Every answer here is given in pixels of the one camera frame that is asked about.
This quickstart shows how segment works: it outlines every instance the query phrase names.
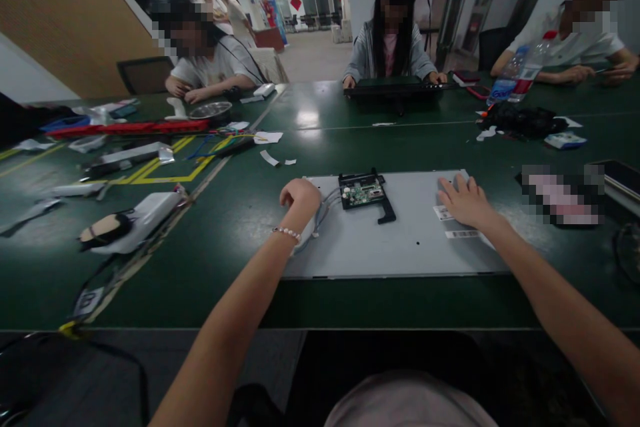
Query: sticker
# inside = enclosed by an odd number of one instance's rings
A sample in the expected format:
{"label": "sticker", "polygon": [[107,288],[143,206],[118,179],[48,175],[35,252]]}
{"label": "sticker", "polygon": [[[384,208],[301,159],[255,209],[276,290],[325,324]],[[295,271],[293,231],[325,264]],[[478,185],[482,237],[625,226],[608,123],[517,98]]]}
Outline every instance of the sticker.
{"label": "sticker", "polygon": [[444,205],[436,205],[433,209],[441,222],[443,220],[453,220],[453,216]]}
{"label": "sticker", "polygon": [[445,232],[447,238],[474,238],[479,237],[480,232],[477,230],[455,230],[452,232]]}

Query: green table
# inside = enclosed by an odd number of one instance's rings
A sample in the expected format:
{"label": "green table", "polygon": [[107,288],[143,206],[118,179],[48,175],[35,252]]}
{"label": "green table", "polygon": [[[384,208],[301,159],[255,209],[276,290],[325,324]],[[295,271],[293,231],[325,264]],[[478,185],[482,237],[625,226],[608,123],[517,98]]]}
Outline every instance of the green table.
{"label": "green table", "polygon": [[[293,177],[366,171],[465,168],[483,185],[495,207],[580,292],[622,328],[640,327],[640,288],[613,262],[610,239],[619,227],[607,218],[595,230],[560,230],[527,213],[513,179],[525,164],[579,172],[584,163],[616,158],[640,167],[635,141],[640,111],[638,77],[617,89],[594,83],[572,87],[536,85],[524,104],[542,106],[582,123],[587,145],[556,151],[541,142],[499,137],[476,142],[476,110],[483,104],[466,91],[411,102],[404,117],[380,103],[356,105],[339,82],[281,85],[262,104],[239,106],[260,129],[284,131],[268,145],[275,158],[297,158],[271,167],[262,147],[232,157],[202,191],[143,269],[129,280],[97,319],[97,327],[198,328],[241,268],[283,215],[280,189]],[[163,109],[163,99],[142,97],[140,115]],[[395,122],[391,127],[374,123]],[[6,211],[18,212],[46,185],[74,181],[68,149],[0,177]],[[0,161],[0,175],[5,162]],[[215,169],[212,163],[187,186]],[[0,328],[51,329],[71,308],[77,288],[97,265],[95,254],[77,253],[73,238],[104,213],[135,205],[169,184],[122,185],[103,205],[71,199],[58,211],[0,238]],[[65,224],[64,230],[55,226]],[[420,248],[408,242],[408,248]],[[425,262],[429,252],[424,252]],[[527,300],[510,275],[465,278],[314,280],[281,282],[263,326],[273,328],[538,328]]]}

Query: smartphone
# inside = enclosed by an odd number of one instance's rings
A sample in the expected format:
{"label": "smartphone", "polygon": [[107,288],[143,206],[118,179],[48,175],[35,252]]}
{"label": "smartphone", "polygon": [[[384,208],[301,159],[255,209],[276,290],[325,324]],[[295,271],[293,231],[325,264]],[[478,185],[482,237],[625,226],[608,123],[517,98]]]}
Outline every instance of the smartphone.
{"label": "smartphone", "polygon": [[617,160],[603,160],[592,165],[604,167],[606,184],[640,202],[640,171]]}

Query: water bottle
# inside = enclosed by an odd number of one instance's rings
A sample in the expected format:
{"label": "water bottle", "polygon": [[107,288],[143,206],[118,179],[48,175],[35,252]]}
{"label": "water bottle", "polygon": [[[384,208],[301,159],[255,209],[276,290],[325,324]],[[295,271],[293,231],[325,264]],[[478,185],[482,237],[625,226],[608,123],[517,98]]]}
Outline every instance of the water bottle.
{"label": "water bottle", "polygon": [[542,70],[549,52],[551,42],[558,35],[555,30],[549,30],[542,37],[542,40],[531,50],[531,53],[527,57],[524,68],[520,73],[520,77],[515,84],[515,88],[511,92],[509,101],[513,103],[520,103],[524,100],[527,92],[533,85],[533,81]]}
{"label": "water bottle", "polygon": [[520,76],[520,70],[522,70],[522,67],[524,66],[528,52],[528,45],[523,45],[518,48],[513,58],[502,69],[502,72],[500,72],[498,80],[493,84],[491,94],[487,99],[487,107],[491,107],[494,103],[504,102],[509,99],[511,92],[515,89],[515,84]]}

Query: pink shirt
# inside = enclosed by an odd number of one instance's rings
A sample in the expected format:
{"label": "pink shirt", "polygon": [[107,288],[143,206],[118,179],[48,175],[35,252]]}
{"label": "pink shirt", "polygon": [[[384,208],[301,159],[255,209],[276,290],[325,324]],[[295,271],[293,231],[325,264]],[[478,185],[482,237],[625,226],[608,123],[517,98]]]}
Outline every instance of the pink shirt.
{"label": "pink shirt", "polygon": [[397,33],[385,34],[385,75],[391,77],[393,61],[395,60],[395,43],[398,40]]}

